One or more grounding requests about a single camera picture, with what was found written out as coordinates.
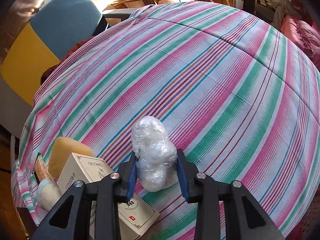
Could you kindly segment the pink curtain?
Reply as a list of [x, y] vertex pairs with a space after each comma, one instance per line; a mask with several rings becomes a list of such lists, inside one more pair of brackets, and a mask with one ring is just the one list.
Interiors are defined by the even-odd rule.
[[39, 10], [42, 0], [1, 0], [1, 32], [16, 36]]

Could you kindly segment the clear plastic bundle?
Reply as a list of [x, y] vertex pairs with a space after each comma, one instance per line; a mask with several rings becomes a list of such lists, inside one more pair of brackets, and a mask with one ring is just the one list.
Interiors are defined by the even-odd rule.
[[149, 115], [142, 117], [132, 126], [131, 141], [144, 189], [157, 192], [177, 182], [177, 149], [161, 121]]

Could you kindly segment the beige cardboard box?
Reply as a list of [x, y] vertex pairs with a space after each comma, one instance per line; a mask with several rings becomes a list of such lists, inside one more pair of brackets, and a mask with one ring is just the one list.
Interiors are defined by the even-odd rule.
[[71, 153], [58, 178], [62, 193], [80, 188], [81, 202], [91, 206], [91, 239], [139, 239], [159, 217], [159, 212], [135, 194], [137, 157], [113, 171], [101, 158]]

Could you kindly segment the pink bedspread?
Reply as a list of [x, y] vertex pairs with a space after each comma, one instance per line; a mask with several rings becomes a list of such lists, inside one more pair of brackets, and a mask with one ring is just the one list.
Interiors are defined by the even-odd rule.
[[303, 20], [289, 15], [283, 19], [280, 31], [298, 46], [319, 70], [319, 31]]

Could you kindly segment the grey yellow blue chair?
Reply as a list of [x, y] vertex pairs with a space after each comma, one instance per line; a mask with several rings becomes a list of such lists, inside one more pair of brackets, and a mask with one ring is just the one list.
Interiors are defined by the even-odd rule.
[[31, 113], [42, 74], [78, 42], [124, 19], [112, 8], [99, 12], [92, 0], [51, 0], [20, 32], [1, 64], [1, 126], [19, 138]]

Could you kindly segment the cereal bar green wrapper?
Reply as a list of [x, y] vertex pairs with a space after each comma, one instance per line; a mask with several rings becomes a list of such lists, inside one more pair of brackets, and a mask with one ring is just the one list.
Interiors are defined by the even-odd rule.
[[48, 171], [48, 167], [47, 167], [46, 163], [44, 162], [41, 153], [39, 153], [39, 152], [37, 153], [36, 159], [35, 159], [34, 176], [36, 177], [36, 180], [38, 183], [40, 183], [44, 179], [47, 179], [54, 184], [56, 183], [54, 178], [50, 175], [50, 173]]

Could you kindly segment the striped pink green bedsheet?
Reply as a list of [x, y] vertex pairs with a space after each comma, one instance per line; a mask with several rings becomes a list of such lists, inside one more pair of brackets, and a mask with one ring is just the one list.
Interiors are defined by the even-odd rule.
[[199, 171], [241, 181], [283, 236], [301, 221], [319, 185], [319, 71], [266, 22], [206, 2], [140, 8], [49, 75], [20, 138], [14, 205], [44, 218], [33, 169], [57, 137], [117, 169], [146, 115]]

